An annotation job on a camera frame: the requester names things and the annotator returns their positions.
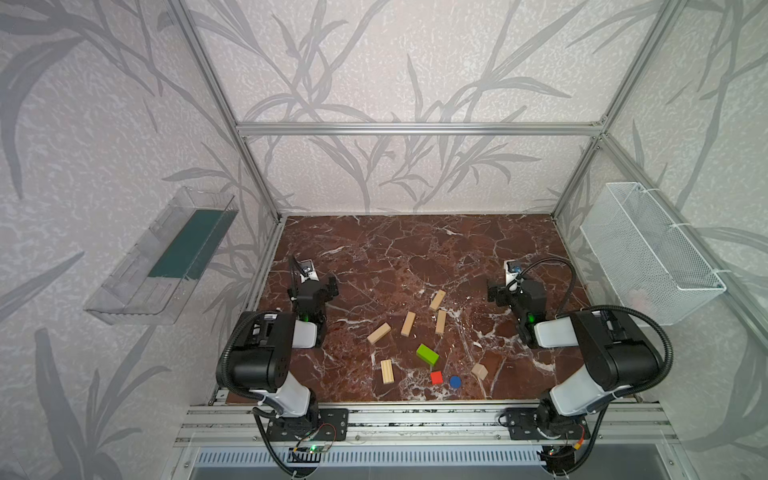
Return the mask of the green block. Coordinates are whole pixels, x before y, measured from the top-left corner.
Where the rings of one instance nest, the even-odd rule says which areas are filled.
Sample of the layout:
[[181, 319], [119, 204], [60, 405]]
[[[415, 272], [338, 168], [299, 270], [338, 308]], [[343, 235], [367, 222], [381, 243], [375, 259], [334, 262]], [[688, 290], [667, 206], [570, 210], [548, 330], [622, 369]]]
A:
[[439, 354], [425, 344], [420, 344], [418, 346], [416, 355], [420, 360], [425, 362], [430, 367], [434, 367], [439, 360]]

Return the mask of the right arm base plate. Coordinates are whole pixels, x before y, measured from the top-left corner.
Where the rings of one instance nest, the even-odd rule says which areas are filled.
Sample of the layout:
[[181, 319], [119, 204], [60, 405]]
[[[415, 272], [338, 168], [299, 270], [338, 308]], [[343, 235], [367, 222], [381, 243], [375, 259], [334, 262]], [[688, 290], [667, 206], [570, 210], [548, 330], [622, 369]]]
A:
[[507, 408], [497, 418], [512, 440], [584, 441], [591, 437], [584, 416], [567, 417], [548, 407]]

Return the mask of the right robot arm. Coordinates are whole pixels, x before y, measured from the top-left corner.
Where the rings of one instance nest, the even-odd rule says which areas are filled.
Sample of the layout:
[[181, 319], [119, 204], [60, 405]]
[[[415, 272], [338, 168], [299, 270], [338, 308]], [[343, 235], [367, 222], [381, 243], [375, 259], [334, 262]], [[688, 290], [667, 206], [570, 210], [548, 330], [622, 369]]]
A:
[[508, 428], [548, 439], [587, 430], [586, 416], [612, 401], [649, 390], [670, 373], [674, 350], [663, 328], [647, 315], [623, 306], [598, 305], [547, 319], [542, 284], [520, 277], [489, 284], [488, 300], [508, 307], [517, 333], [530, 348], [576, 347], [583, 366], [540, 398], [536, 409], [511, 409]]

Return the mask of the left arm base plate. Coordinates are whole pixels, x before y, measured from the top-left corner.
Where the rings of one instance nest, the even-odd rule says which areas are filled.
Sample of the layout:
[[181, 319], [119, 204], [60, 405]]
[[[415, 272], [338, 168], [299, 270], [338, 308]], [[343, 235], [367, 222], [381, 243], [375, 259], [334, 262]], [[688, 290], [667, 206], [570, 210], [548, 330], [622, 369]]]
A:
[[349, 410], [345, 408], [319, 408], [309, 410], [301, 417], [281, 417], [270, 420], [267, 438], [270, 441], [296, 441], [310, 437], [320, 441], [343, 441], [349, 426]]

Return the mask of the plain wood block three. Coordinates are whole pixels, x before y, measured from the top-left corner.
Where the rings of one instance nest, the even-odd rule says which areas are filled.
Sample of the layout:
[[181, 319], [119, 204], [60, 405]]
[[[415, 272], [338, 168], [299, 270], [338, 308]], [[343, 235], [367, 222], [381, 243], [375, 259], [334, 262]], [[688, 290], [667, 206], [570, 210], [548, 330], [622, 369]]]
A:
[[447, 319], [447, 312], [443, 309], [439, 309], [437, 311], [436, 324], [435, 324], [436, 335], [439, 335], [439, 336], [444, 335], [445, 327], [446, 327], [446, 319]]

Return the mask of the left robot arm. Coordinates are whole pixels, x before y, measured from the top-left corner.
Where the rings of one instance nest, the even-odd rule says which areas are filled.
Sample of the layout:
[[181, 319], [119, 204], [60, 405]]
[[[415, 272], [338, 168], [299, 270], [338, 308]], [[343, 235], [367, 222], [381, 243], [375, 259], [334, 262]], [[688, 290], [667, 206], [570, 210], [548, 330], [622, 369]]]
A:
[[254, 401], [255, 416], [276, 426], [317, 428], [316, 395], [290, 372], [290, 363], [295, 350], [322, 346], [326, 304], [338, 294], [335, 276], [308, 278], [289, 290], [291, 310], [244, 312], [218, 360], [218, 385]]

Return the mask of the plain wood block four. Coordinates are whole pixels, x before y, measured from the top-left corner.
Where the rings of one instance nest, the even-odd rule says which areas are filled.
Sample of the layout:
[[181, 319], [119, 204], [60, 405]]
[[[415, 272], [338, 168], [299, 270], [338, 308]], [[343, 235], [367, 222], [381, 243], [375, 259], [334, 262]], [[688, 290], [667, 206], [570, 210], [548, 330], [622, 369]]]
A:
[[367, 336], [367, 341], [371, 345], [375, 345], [378, 341], [383, 339], [391, 332], [391, 326], [388, 323], [383, 323], [376, 330]]

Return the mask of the plain wood block one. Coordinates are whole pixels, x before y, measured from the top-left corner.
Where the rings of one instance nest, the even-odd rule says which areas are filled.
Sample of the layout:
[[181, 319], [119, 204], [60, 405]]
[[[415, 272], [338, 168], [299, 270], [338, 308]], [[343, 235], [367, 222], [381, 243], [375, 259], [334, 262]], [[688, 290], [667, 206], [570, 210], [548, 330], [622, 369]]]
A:
[[438, 290], [435, 293], [434, 297], [432, 298], [432, 300], [430, 302], [430, 305], [429, 305], [429, 308], [431, 310], [433, 310], [433, 311], [437, 311], [440, 308], [441, 303], [444, 300], [445, 296], [446, 296], [446, 292], [445, 291]]

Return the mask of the plain wood block two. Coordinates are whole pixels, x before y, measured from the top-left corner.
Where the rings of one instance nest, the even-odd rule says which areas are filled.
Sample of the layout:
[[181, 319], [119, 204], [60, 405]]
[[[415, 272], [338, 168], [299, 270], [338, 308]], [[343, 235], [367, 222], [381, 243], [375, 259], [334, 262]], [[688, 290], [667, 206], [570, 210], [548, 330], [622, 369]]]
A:
[[407, 313], [404, 323], [402, 325], [402, 328], [400, 330], [400, 334], [402, 336], [408, 337], [411, 334], [411, 330], [413, 328], [415, 318], [416, 318], [416, 314], [414, 312], [409, 311]]

